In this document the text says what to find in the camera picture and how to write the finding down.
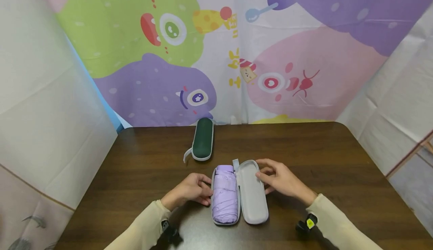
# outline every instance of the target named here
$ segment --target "wrist strap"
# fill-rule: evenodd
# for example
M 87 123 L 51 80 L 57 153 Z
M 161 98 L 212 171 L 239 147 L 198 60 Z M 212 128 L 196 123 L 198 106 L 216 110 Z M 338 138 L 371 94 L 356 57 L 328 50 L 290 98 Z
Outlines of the wrist strap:
M 190 155 L 192 152 L 192 148 L 190 148 L 189 150 L 187 150 L 185 152 L 185 154 L 183 155 L 183 162 L 186 164 L 187 163 L 187 156 Z
M 296 224 L 296 230 L 302 234 L 308 234 L 310 230 L 316 226 L 317 222 L 317 217 L 310 213 L 307 219 L 305 219 L 305 222 L 299 221 L 298 224 Z

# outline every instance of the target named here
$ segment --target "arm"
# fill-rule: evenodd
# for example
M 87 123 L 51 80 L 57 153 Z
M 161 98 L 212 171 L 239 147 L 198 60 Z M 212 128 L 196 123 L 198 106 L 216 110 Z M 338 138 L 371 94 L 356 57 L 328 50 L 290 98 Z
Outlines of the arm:
M 354 224 L 324 195 L 317 195 L 303 184 L 284 164 L 270 159 L 256 161 L 266 165 L 256 173 L 269 187 L 265 193 L 274 190 L 283 195 L 293 196 L 308 207 L 308 213 L 317 217 L 317 227 L 324 238 L 338 247 L 340 250 L 381 250 L 371 239 L 359 231 Z
M 162 234 L 161 222 L 168 219 L 172 210 L 182 206 L 188 200 L 194 200 L 205 206 L 210 205 L 209 197 L 212 195 L 212 190 L 205 182 L 211 183 L 211 179 L 203 174 L 188 175 L 161 200 L 148 205 L 105 250 L 148 250 L 156 245 Z

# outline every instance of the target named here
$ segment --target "dark brown table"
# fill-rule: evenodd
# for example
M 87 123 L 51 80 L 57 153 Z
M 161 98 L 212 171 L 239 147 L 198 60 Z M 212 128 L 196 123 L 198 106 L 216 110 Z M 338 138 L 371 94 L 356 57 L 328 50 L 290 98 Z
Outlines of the dark brown table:
M 153 200 L 191 172 L 211 176 L 219 164 L 271 158 L 284 162 L 313 190 L 326 195 L 383 249 L 433 249 L 433 239 L 348 129 L 339 123 L 216 126 L 213 156 L 190 158 L 195 127 L 129 128 L 114 142 L 55 249 L 105 248 Z M 216 226 L 210 208 L 187 203 L 172 215 L 183 242 L 160 240 L 154 249 L 328 249 L 319 232 L 295 231 L 304 208 L 278 193 L 267 196 L 269 220 L 251 226 L 241 218 Z

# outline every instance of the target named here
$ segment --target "backdrop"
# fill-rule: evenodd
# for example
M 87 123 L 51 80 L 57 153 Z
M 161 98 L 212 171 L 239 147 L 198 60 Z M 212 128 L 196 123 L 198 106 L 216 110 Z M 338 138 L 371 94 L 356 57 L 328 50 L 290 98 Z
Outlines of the backdrop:
M 49 0 L 134 127 L 335 120 L 432 0 Z

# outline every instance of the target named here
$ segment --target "beige sleeve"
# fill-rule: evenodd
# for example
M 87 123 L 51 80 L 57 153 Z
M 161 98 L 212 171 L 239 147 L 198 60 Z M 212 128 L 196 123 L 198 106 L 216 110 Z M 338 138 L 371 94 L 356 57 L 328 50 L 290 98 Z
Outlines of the beige sleeve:
M 317 227 L 339 250 L 381 250 L 324 195 L 320 194 L 307 211 L 317 217 Z
M 168 219 L 170 211 L 160 200 L 152 202 L 134 222 L 105 250 L 148 250 L 156 245 L 162 234 L 161 222 Z

